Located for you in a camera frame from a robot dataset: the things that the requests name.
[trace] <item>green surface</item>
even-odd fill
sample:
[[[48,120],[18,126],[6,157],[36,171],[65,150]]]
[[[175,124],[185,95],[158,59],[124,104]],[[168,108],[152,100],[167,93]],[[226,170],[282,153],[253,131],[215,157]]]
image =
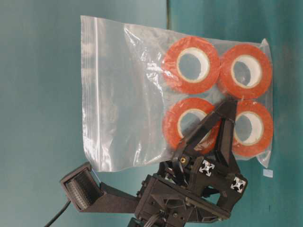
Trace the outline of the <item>green surface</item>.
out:
[[[256,160],[240,162],[248,189],[231,219],[213,226],[302,226],[303,1],[169,2],[172,30],[256,43],[266,38],[272,53],[275,135],[269,168],[274,170],[274,178],[262,177],[263,168]]]
[[[165,2],[153,2],[0,1],[0,227],[44,226],[66,202],[59,180],[86,161],[80,15],[165,28]],[[154,169],[99,177],[135,194]],[[70,206],[53,226],[125,227],[130,217]]]
[[[302,2],[170,1],[171,29],[217,39],[267,38],[274,64],[275,136],[269,168],[240,162],[249,187],[232,218],[213,226],[301,226]],[[0,226],[43,226],[65,203],[58,181],[86,159],[81,134],[80,15],[166,26],[163,0],[0,2]],[[135,194],[155,166],[99,174]],[[131,215],[80,214],[53,225],[125,227]]]

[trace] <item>plastic bag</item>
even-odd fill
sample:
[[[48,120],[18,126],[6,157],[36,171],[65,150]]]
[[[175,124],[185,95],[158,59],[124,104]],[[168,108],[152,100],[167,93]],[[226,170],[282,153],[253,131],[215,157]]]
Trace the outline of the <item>plastic bag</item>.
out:
[[[239,44],[243,43],[201,39],[159,28],[81,16],[83,144],[93,168],[119,171],[169,160],[174,151],[174,142],[169,137],[176,140],[170,132],[177,132],[181,138],[214,105],[226,96],[237,96],[237,90],[231,94],[233,91],[223,79],[230,71],[225,70],[223,75],[222,67],[230,59],[227,56],[224,61],[224,53],[230,50],[229,54],[234,56],[236,51],[232,48]],[[245,44],[265,53],[271,67],[266,40]],[[206,45],[207,49],[201,52],[199,45]],[[234,81],[244,88],[254,88],[265,74],[263,60],[254,63],[249,57],[242,54],[233,62],[231,71]],[[250,78],[250,72],[259,78]],[[191,87],[193,82],[200,86]],[[267,83],[261,94],[255,93],[256,98],[254,95],[237,97],[244,109],[237,117],[234,139],[234,147],[240,151],[235,152],[237,159],[247,160],[257,155],[264,166],[268,166],[270,159],[272,135],[266,135],[267,125],[258,122],[254,110],[265,109],[272,116],[272,80]],[[241,147],[258,143],[261,139],[256,134],[267,137],[269,143],[263,143],[266,147],[261,153],[256,150],[256,154],[247,157],[245,152],[241,153]],[[204,150],[211,148],[216,134],[209,132],[206,137],[200,144]]]

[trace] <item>screw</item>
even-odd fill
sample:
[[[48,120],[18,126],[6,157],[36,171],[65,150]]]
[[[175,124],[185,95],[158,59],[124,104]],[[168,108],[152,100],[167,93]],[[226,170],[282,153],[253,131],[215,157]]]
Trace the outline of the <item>screw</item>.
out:
[[[182,164],[186,163],[186,158],[182,157],[182,158],[180,159],[180,162],[181,162]]]

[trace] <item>tape roll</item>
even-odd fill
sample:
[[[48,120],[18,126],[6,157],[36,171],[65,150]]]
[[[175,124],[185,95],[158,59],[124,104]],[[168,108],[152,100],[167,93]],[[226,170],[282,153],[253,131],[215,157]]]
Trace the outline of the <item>tape roll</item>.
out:
[[[236,78],[235,63],[244,63],[250,70],[250,81],[244,85]],[[225,93],[241,98],[258,98],[270,86],[272,67],[267,56],[257,47],[249,44],[234,46],[221,58],[219,88]]]
[[[238,102],[236,124],[241,116],[246,116],[251,124],[251,134],[244,141],[234,131],[232,150],[243,157],[253,157],[262,153],[271,143],[274,125],[268,110],[258,102],[244,100]]]
[[[196,115],[202,120],[214,109],[214,106],[201,98],[187,98],[176,103],[164,116],[162,129],[163,135],[169,145],[176,149],[180,140],[184,137],[181,131],[181,120],[187,114]],[[195,150],[202,154],[210,152],[215,145],[215,139],[219,131],[219,123],[200,141]]]
[[[179,68],[180,59],[185,54],[192,54],[200,61],[201,71],[197,79],[186,78]],[[162,64],[167,84],[187,94],[210,89],[219,77],[219,67],[217,50],[210,42],[196,36],[187,36],[175,42],[167,51]]]

